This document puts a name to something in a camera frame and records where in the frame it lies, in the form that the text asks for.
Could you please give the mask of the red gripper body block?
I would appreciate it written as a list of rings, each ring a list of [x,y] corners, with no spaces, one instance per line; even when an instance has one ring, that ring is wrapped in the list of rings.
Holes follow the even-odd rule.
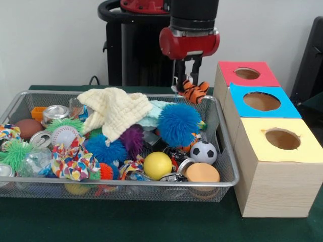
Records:
[[[217,51],[219,44],[217,28],[207,32],[187,32],[166,27],[159,34],[160,49],[170,59],[185,59],[192,55],[210,56]]]

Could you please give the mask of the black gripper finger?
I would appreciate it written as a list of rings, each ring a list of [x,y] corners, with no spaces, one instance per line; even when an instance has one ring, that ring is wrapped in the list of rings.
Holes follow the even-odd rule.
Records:
[[[193,83],[198,83],[199,69],[202,64],[202,57],[196,57],[192,66],[191,77],[193,78]]]
[[[186,80],[186,67],[185,67],[185,61],[184,60],[176,60],[177,65],[177,90],[183,91],[183,82]]]

